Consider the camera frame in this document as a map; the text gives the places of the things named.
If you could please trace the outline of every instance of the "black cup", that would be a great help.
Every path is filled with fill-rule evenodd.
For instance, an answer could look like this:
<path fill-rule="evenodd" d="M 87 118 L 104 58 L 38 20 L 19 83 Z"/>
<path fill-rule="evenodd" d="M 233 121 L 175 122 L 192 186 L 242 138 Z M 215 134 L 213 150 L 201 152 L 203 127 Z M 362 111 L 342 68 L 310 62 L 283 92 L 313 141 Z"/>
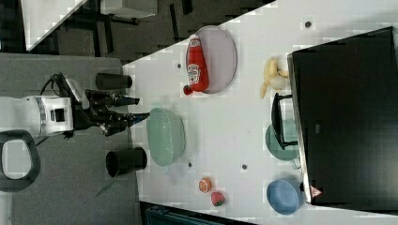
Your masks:
<path fill-rule="evenodd" d="M 106 155 L 106 169 L 112 177 L 143 170 L 146 167 L 146 152 L 143 148 L 109 152 Z"/>
<path fill-rule="evenodd" d="M 124 89 L 132 86 L 132 78 L 127 75 L 99 73 L 96 77 L 99 90 Z"/>

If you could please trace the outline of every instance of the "table surface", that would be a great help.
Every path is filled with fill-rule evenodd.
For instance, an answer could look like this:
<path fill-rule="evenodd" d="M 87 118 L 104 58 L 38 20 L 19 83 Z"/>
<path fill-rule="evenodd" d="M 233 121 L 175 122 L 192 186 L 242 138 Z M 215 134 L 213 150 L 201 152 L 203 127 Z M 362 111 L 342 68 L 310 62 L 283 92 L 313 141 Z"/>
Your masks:
<path fill-rule="evenodd" d="M 87 0 L 21 0 L 26 50 L 31 51 Z"/>
<path fill-rule="evenodd" d="M 185 153 L 176 163 L 162 168 L 149 158 L 146 169 L 137 173 L 140 201 L 256 224 L 396 224 L 394 216 L 309 204 L 288 217 L 273 211 L 266 196 L 268 184 L 285 177 L 300 179 L 300 172 L 268 151 L 265 133 L 275 92 L 268 91 L 265 99 L 259 96 L 264 65 L 271 56 L 287 70 L 286 57 L 293 51 L 398 25 L 397 9 L 398 2 L 390 0 L 279 0 L 226 22 L 219 27 L 231 34 L 237 46 L 237 73 L 219 94 L 184 96 L 188 40 L 125 65 L 124 74 L 134 80 L 130 95 L 141 98 L 130 111 L 172 109 L 181 115 L 187 135 Z M 311 28 L 304 27 L 307 21 Z M 289 90 L 286 81 L 282 94 Z M 294 118 L 291 100 L 282 108 L 283 118 Z M 150 155 L 146 124 L 132 127 L 131 134 Z M 246 171 L 242 164 L 248 166 Z M 212 206 L 210 194 L 198 190 L 203 176 L 225 193 L 224 206 Z"/>

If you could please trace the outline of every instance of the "small red fruit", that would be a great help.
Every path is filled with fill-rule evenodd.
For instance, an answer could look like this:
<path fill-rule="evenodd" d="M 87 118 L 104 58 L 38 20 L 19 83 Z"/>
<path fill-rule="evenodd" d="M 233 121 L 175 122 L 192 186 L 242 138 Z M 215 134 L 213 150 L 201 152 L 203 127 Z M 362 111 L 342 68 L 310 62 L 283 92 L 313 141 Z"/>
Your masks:
<path fill-rule="evenodd" d="M 185 94 L 186 96 L 192 94 L 192 92 L 193 92 L 193 90 L 190 88 L 189 85 L 185 85 L 183 91 L 184 91 L 184 94 Z"/>
<path fill-rule="evenodd" d="M 211 193 L 211 202 L 214 206 L 222 206 L 225 202 L 225 198 L 223 197 L 221 192 L 214 191 L 213 193 Z"/>

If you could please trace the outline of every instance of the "chair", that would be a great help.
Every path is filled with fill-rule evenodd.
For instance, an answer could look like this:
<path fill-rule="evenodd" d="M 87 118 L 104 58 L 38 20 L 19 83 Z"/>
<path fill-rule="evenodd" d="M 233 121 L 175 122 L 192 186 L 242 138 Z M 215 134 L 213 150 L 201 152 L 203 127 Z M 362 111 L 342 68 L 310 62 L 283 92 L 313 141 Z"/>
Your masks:
<path fill-rule="evenodd" d="M 82 7 L 77 10 L 74 15 L 65 21 L 64 25 L 67 29 L 75 28 L 92 31 L 95 56 L 100 57 L 100 37 L 98 23 L 104 23 L 107 53 L 112 53 L 114 51 L 114 42 L 112 39 L 111 22 L 132 25 L 138 24 L 134 19 L 130 21 L 119 20 L 113 15 L 104 15 L 100 12 L 100 0 L 88 0 L 88 8 Z"/>

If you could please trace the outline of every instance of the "ketchup bottle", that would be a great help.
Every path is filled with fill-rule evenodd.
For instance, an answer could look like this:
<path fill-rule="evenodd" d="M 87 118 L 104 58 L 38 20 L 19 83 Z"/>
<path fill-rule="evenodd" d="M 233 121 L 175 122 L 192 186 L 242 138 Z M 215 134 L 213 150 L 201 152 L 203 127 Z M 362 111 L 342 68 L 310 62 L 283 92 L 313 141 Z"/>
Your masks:
<path fill-rule="evenodd" d="M 207 66 L 199 36 L 190 36 L 190 46 L 188 48 L 190 56 L 188 58 L 187 72 L 190 86 L 184 87 L 185 95 L 190 95 L 192 91 L 204 92 L 208 88 Z"/>

